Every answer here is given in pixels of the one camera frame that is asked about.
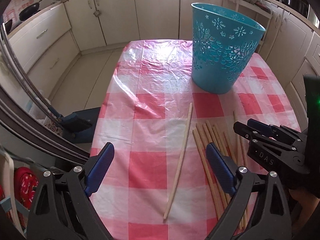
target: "blue plastic basket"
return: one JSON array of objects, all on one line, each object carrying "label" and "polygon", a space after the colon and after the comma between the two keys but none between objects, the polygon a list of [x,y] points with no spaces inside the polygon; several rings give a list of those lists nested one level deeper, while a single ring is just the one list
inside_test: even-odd
[{"label": "blue plastic basket", "polygon": [[205,91],[227,93],[266,30],[251,18],[227,8],[206,3],[191,6],[192,79]]}]

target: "pink checkered tablecloth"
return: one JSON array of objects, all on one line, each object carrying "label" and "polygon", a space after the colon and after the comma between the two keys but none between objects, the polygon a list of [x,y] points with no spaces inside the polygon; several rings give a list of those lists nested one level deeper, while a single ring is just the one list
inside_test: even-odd
[{"label": "pink checkered tablecloth", "polygon": [[[299,126],[276,77],[256,53],[232,90],[210,94],[191,79],[192,42],[133,41],[119,59],[92,143],[96,155],[106,142],[114,160],[91,201],[118,240],[204,240],[217,222],[204,168],[189,133],[177,193],[167,221],[163,214],[172,189],[189,103],[191,128],[209,120],[229,134],[236,148],[233,111],[240,122]],[[260,166],[248,158],[249,169]],[[249,202],[251,208],[254,198]]]}]

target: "frying pan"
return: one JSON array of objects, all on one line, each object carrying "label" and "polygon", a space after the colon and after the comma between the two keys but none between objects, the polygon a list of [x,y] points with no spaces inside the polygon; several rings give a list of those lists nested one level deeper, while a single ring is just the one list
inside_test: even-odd
[{"label": "frying pan", "polygon": [[32,15],[37,13],[40,7],[40,2],[42,0],[39,0],[39,2],[36,2],[34,4],[29,5],[28,7],[24,8],[20,13],[19,13],[19,19],[20,21],[25,21],[26,19],[30,18]]}]

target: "blue gripper pad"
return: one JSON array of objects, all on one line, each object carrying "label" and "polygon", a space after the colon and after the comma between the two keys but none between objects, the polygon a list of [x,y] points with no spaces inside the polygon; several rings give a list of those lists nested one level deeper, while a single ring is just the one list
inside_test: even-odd
[{"label": "blue gripper pad", "polygon": [[95,165],[87,175],[87,187],[84,192],[87,197],[98,191],[100,184],[109,169],[113,157],[115,156],[115,148],[112,143],[105,145],[97,157]]},{"label": "blue gripper pad", "polygon": [[263,123],[263,122],[259,122],[257,120],[254,120],[254,119],[249,119],[247,121],[247,126],[250,126],[251,128],[253,129],[256,129],[257,131],[260,132],[261,135],[264,135],[266,137],[272,137],[273,136],[273,131],[272,131],[272,128]]},{"label": "blue gripper pad", "polygon": [[217,177],[223,191],[233,196],[236,193],[235,178],[222,159],[219,150],[213,143],[209,143],[205,153],[211,169]]}]

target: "metal screw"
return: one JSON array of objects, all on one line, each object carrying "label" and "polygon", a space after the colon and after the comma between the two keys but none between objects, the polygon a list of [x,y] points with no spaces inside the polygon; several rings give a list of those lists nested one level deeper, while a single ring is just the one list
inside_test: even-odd
[{"label": "metal screw", "polygon": [[270,171],[270,176],[275,178],[278,174],[275,171]]},{"label": "metal screw", "polygon": [[81,166],[76,166],[76,167],[73,168],[73,171],[74,172],[80,172],[80,171],[82,171],[82,167]]},{"label": "metal screw", "polygon": [[45,171],[45,172],[43,173],[43,176],[45,176],[45,177],[49,177],[49,176],[50,176],[50,174],[51,174],[51,172],[50,172],[50,171]]},{"label": "metal screw", "polygon": [[241,173],[247,173],[248,169],[246,167],[241,166],[241,167],[239,167],[239,171]]}]

